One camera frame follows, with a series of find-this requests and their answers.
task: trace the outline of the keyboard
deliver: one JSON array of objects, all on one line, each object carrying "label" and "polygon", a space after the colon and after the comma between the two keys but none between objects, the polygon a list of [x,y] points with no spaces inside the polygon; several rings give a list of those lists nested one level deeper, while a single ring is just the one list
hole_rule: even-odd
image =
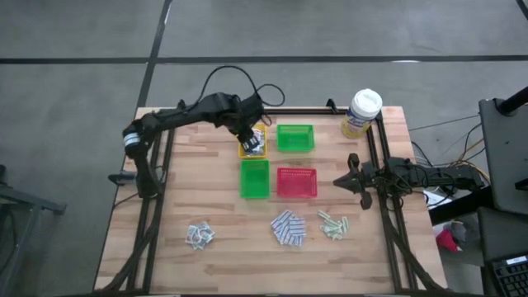
[{"label": "keyboard", "polygon": [[528,252],[491,262],[501,296],[528,296]]}]

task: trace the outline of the bottle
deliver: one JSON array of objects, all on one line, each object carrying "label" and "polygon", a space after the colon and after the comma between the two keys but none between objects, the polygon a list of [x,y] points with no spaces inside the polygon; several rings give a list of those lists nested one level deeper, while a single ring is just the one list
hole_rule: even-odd
[{"label": "bottle", "polygon": [[359,91],[348,107],[341,123],[341,132],[348,138],[360,138],[369,129],[382,105],[383,100],[377,92],[368,88]]}]

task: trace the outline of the red object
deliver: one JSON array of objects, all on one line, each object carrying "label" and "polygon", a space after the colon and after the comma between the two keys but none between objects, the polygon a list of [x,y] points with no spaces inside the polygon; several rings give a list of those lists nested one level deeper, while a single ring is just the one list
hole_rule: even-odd
[{"label": "red object", "polygon": [[451,235],[451,231],[444,229],[438,236],[436,236],[436,244],[438,244],[441,247],[447,248],[448,250],[452,252],[458,252],[459,250],[456,248],[456,243],[453,240],[453,235]]},{"label": "red object", "polygon": [[277,168],[277,195],[312,198],[317,196],[317,171],[310,168]]}]

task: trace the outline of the small yellow basket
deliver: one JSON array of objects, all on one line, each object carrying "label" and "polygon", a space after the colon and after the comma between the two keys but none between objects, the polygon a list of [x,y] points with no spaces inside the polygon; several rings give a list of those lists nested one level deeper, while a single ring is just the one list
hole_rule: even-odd
[{"label": "small yellow basket", "polygon": [[240,158],[265,158],[267,157],[267,132],[266,132],[266,125],[263,123],[258,123],[253,126],[253,128],[260,130],[264,134],[264,153],[260,155],[246,155],[246,152],[244,152],[244,149],[242,148],[241,144],[238,144],[238,156]]}]

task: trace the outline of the white bottle cap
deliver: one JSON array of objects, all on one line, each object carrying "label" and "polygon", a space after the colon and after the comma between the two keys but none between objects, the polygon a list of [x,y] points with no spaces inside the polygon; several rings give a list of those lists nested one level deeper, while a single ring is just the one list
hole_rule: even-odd
[{"label": "white bottle cap", "polygon": [[354,96],[351,109],[360,117],[374,119],[381,110],[381,96],[370,89],[361,90]]}]

